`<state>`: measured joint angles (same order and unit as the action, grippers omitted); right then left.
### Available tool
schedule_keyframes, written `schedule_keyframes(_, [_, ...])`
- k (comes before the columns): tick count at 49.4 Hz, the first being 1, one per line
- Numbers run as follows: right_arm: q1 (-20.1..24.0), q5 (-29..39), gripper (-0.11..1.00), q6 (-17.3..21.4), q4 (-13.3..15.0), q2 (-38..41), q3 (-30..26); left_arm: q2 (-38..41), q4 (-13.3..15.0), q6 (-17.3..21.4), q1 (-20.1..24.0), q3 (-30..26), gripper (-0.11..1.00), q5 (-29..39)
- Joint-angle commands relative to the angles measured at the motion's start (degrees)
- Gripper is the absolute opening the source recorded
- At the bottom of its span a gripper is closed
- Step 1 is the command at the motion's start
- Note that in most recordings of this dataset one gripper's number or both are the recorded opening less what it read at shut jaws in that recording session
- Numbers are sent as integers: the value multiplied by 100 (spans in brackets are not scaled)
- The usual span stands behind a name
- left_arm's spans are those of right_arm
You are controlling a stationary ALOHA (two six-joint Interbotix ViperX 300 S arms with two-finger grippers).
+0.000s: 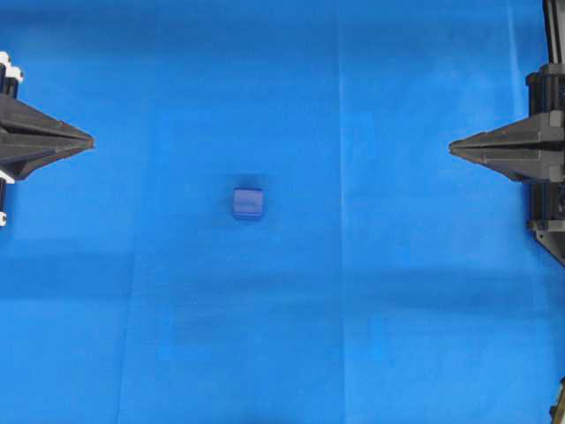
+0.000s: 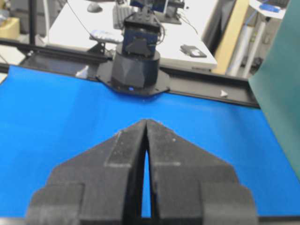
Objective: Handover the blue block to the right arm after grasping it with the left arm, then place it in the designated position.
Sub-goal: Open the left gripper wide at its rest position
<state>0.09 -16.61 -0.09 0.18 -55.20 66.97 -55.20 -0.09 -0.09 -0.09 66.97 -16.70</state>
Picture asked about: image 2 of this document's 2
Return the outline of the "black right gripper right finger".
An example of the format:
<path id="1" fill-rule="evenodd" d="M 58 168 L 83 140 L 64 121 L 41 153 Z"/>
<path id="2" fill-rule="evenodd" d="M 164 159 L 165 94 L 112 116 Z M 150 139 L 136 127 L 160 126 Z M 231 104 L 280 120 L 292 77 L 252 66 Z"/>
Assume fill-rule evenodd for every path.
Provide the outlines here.
<path id="1" fill-rule="evenodd" d="M 234 167 L 147 121 L 154 215 L 160 225 L 256 225 L 251 191 Z"/>

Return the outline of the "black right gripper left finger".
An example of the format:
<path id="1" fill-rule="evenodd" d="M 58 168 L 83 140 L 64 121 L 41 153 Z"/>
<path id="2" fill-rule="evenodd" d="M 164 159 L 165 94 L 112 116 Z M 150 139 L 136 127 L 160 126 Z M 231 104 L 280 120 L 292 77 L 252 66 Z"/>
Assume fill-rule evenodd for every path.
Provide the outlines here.
<path id="1" fill-rule="evenodd" d="M 53 168 L 29 225 L 123 225 L 141 214 L 146 120 Z"/>

